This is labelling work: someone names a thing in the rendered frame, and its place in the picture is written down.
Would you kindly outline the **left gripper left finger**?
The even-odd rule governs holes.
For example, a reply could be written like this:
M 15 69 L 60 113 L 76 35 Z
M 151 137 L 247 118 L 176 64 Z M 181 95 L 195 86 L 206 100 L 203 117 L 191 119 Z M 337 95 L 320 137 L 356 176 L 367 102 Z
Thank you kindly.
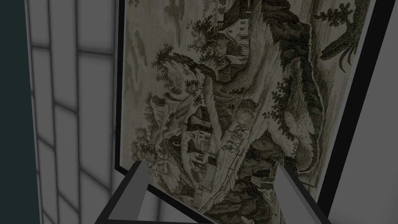
M 149 182 L 147 163 L 136 161 L 96 222 L 137 222 Z

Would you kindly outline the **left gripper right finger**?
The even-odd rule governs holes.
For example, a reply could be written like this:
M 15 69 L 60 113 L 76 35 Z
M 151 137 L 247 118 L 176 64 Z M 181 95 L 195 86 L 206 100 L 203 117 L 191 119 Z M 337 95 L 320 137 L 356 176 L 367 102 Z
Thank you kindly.
M 273 188 L 286 224 L 331 224 L 290 169 L 277 167 Z

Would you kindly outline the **black framed landscape engraving picture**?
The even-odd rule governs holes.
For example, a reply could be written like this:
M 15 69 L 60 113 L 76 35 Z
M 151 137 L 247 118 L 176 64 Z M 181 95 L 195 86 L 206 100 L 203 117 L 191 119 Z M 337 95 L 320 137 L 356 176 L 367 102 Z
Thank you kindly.
M 377 0 L 120 0 L 115 168 L 197 222 L 286 224 L 278 166 L 314 199 Z

